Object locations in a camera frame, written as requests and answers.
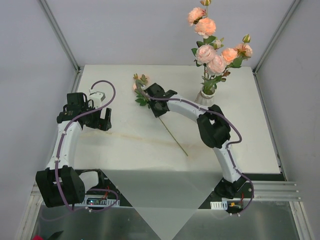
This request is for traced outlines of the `peach rose stem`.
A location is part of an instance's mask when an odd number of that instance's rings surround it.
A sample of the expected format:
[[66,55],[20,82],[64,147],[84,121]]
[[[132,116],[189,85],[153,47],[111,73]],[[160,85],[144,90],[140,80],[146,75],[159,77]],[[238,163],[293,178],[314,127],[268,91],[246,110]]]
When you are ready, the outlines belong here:
[[187,22],[190,27],[194,27],[194,32],[205,39],[207,43],[211,43],[216,39],[213,34],[216,32],[216,24],[214,20],[209,18],[209,6],[211,0],[201,0],[201,7],[193,8],[187,16]]
[[[148,109],[151,109],[151,106],[149,104],[149,100],[147,99],[147,97],[143,96],[137,89],[137,85],[136,85],[136,81],[141,82],[144,86],[149,86],[150,85],[150,78],[144,74],[138,75],[137,73],[133,74],[132,77],[134,83],[132,86],[133,91],[136,94],[136,102],[141,106],[147,106]],[[184,154],[188,157],[188,153],[186,152],[186,150],[182,147],[182,145],[177,141],[177,139],[175,138],[175,136],[172,134],[172,132],[168,129],[168,127],[166,126],[166,124],[163,122],[163,120],[161,118],[159,118],[159,121],[161,122],[161,124],[164,126],[164,128],[166,129],[166,131],[169,133],[169,135],[171,136],[171,138],[174,140],[174,142],[179,146],[179,148],[184,152]]]
[[251,36],[246,34],[242,42],[233,48],[225,48],[220,54],[217,54],[210,62],[208,69],[213,74],[212,88],[217,89],[220,82],[225,82],[231,74],[230,69],[238,69],[242,66],[244,60],[248,60],[253,55],[253,49],[250,47]]

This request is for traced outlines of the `pale pink rose stem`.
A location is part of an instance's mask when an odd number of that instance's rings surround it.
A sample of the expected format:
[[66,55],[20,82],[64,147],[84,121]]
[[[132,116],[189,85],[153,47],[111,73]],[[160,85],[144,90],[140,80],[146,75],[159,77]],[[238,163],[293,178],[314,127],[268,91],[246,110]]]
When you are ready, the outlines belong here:
[[213,95],[217,84],[226,80],[229,64],[225,58],[217,52],[219,44],[214,40],[208,43],[205,39],[197,41],[192,48],[195,65],[202,67],[201,90],[206,95]]

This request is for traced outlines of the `white wrapping paper sheet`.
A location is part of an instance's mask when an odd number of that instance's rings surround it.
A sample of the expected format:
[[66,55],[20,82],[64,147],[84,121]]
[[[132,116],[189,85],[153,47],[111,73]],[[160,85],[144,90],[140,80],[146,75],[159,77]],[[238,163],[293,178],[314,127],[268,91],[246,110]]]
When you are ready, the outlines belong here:
[[172,240],[222,180],[240,178],[225,148],[119,151],[100,168],[162,240]]

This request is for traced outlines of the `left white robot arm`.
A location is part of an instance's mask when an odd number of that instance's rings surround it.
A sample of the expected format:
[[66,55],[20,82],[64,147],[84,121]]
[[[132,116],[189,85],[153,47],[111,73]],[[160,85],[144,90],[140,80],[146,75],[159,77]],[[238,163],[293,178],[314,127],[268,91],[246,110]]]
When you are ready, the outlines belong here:
[[66,98],[67,103],[56,118],[58,130],[52,157],[46,168],[35,176],[48,208],[80,204],[89,190],[99,195],[106,188],[101,170],[78,173],[74,169],[76,147],[83,128],[107,131],[112,127],[110,108],[106,108],[105,116],[101,117],[105,93],[90,91],[86,95],[76,92],[67,94]]

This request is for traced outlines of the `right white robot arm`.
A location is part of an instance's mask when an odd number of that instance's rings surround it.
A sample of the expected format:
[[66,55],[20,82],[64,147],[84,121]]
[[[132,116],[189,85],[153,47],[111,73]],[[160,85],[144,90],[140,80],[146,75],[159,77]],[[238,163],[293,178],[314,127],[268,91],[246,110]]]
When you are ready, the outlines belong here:
[[208,107],[189,101],[174,90],[164,91],[156,83],[139,91],[149,99],[150,108],[156,118],[167,112],[174,112],[197,124],[202,142],[213,149],[222,170],[222,179],[214,188],[214,192],[227,199],[241,194],[247,179],[240,171],[230,149],[233,144],[230,141],[231,129],[238,134],[239,140],[236,143],[242,141],[242,136],[224,116],[221,108],[216,104]]

